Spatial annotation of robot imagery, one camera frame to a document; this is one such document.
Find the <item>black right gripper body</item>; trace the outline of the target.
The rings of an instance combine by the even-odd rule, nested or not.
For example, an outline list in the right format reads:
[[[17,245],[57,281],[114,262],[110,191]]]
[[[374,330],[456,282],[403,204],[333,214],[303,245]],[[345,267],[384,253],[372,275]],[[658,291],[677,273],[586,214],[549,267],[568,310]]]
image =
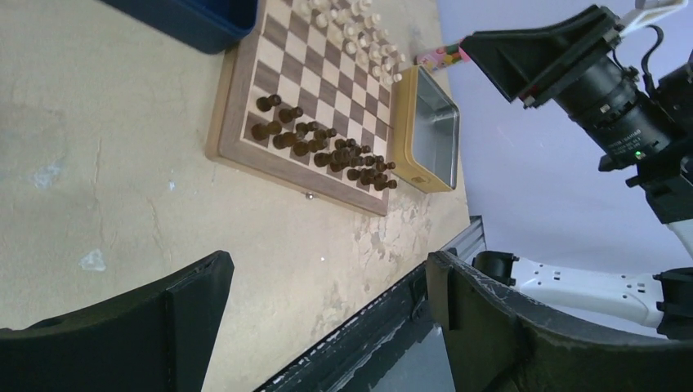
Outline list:
[[[667,114],[608,56],[554,100],[613,163],[637,163],[677,139]]]

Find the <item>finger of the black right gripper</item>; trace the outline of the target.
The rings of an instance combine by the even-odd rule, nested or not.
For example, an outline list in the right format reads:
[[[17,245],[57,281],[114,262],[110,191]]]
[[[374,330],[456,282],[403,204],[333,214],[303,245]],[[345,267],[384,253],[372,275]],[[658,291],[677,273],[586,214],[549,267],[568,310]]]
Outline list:
[[[539,107],[554,99],[618,43],[618,17],[591,5],[537,29],[477,31],[463,51],[507,101]]]

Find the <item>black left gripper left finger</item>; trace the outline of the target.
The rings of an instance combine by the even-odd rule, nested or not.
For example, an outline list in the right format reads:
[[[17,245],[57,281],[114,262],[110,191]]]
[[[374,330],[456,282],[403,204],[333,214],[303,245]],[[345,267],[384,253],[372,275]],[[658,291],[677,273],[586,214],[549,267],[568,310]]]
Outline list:
[[[234,270],[217,251],[86,308],[2,329],[2,390],[201,390]]]

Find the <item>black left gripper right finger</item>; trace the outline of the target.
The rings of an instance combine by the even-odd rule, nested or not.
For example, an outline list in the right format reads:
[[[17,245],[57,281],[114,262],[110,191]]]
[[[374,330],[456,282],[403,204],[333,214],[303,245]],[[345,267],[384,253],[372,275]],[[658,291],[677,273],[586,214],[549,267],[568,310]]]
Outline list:
[[[458,391],[689,391],[692,270],[604,274],[483,251],[426,262]]]

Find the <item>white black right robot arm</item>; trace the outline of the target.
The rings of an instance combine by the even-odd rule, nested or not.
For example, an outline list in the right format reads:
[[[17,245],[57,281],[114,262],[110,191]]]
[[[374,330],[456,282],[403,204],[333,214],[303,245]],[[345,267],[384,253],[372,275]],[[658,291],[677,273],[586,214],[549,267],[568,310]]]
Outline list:
[[[451,15],[471,62],[456,72],[467,201],[516,281],[578,305],[540,270],[581,269],[590,295],[613,273],[618,314],[636,288],[689,266],[687,241],[651,209],[692,204],[689,1],[464,1]]]

